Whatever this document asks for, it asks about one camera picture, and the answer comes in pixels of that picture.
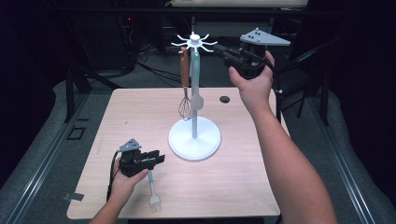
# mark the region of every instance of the round white base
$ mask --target round white base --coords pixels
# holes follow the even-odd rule
[[[208,158],[220,145],[220,130],[210,119],[197,118],[197,137],[192,138],[192,119],[181,119],[169,132],[169,146],[181,158],[199,161]]]

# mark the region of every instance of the spatula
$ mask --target spatula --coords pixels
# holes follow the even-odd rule
[[[200,110],[204,107],[204,98],[199,94],[199,76],[200,76],[200,56],[195,51],[192,54],[192,87],[195,93],[191,97],[191,110]]]

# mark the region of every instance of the whisk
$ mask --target whisk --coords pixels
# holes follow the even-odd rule
[[[189,99],[189,76],[190,76],[190,62],[189,52],[187,48],[181,47],[180,54],[180,74],[181,74],[181,87],[183,87],[184,97],[178,107],[178,114],[184,119],[188,120],[191,118],[191,101]]]

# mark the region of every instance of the utensil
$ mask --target utensil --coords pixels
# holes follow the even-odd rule
[[[204,107],[204,98],[199,94],[199,76],[200,76],[200,57],[199,52],[192,54],[192,90],[191,110],[200,110]]]
[[[184,90],[184,97],[181,100],[180,105],[178,106],[178,114],[183,119],[190,119],[191,118],[191,106],[190,106],[190,99],[188,94],[188,87],[189,87],[189,76],[190,76],[190,65],[189,65],[189,52],[187,48],[182,47],[180,54],[180,74],[181,74],[181,87]]]
[[[151,188],[151,197],[149,198],[149,208],[151,209],[152,213],[159,212],[163,210],[161,207],[161,200],[160,197],[155,193],[154,190],[154,181],[152,179],[152,172],[151,170],[148,171],[148,181],[149,186]]]

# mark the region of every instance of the wooden handle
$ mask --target wooden handle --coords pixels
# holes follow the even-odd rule
[[[182,51],[182,53],[180,54],[181,86],[189,87],[189,83],[190,83],[189,51],[185,47],[181,47],[181,51]]]

